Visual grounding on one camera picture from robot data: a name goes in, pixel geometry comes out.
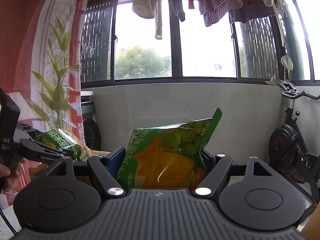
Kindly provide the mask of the person left hand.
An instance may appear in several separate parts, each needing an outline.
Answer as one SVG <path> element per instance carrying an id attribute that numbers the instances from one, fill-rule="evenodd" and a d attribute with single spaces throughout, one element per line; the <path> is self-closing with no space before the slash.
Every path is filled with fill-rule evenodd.
<path id="1" fill-rule="evenodd" d="M 5 179 L 4 183 L 1 184 L 1 192 L 4 195 L 12 196 L 15 192 L 23 172 L 23 163 L 25 163 L 25 159 L 20 154 L 15 154 L 13 168 L 1 164 L 1 178 Z"/>

